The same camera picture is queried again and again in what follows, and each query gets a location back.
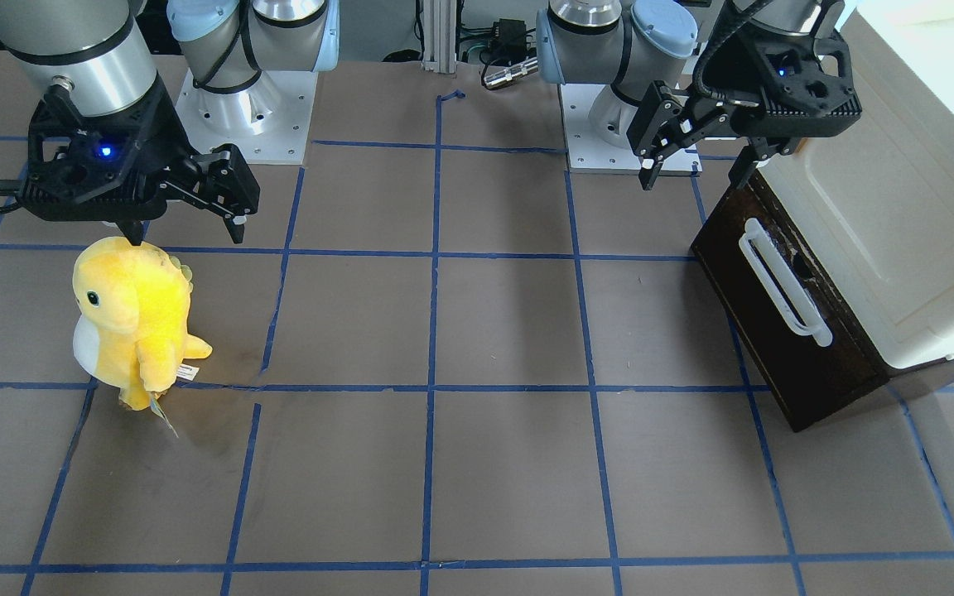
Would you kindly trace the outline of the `black gripper near plush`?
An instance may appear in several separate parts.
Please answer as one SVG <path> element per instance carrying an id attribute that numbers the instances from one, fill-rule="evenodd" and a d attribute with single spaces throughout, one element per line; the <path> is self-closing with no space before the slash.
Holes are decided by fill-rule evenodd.
<path id="1" fill-rule="evenodd" d="M 70 91 L 50 84 L 27 143 L 21 207 L 51 222 L 114 222 L 135 248 L 168 199 L 219 216 L 234 244 L 260 209 L 261 186 L 241 147 L 196 155 L 162 79 L 135 104 L 99 117 L 80 114 Z"/>

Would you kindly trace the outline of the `silver robot arm near drawer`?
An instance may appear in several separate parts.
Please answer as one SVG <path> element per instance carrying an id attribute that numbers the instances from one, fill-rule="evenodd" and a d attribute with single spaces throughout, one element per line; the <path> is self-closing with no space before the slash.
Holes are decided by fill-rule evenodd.
<path id="1" fill-rule="evenodd" d="M 745 138 L 732 185 L 806 138 L 858 122 L 844 1 L 550 1 L 537 17 L 540 75 L 605 84 L 632 117 L 614 129 L 645 190 L 675 152 Z"/>

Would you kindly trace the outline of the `black gripper near drawer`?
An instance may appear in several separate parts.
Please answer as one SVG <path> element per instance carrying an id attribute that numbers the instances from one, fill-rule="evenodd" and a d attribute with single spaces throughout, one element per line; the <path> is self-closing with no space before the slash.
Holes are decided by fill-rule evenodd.
<path id="1" fill-rule="evenodd" d="M 730 191 L 746 186 L 779 154 L 776 138 L 831 138 L 862 117 L 850 49 L 839 31 L 819 38 L 744 29 L 742 48 L 758 78 L 757 107 L 752 92 L 713 90 L 706 97 L 693 84 L 682 92 L 662 80 L 648 85 L 626 129 L 644 191 L 651 191 L 667 158 L 701 139 L 733 132 L 732 117 L 742 107 L 749 107 L 742 110 L 742 135 L 749 138 L 728 171 Z"/>

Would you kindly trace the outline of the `silver robot arm near plush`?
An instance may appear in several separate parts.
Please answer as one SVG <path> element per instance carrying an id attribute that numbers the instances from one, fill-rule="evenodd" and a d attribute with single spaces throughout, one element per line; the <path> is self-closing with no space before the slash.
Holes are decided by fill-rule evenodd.
<path id="1" fill-rule="evenodd" d="M 128 1 L 0 1 L 0 41 L 41 91 L 26 174 L 0 194 L 50 222 L 104 222 L 130 244 L 185 201 L 243 241 L 251 163 L 300 162 L 306 75 L 340 60 L 337 1 L 170 1 L 190 82 L 172 99 Z"/>

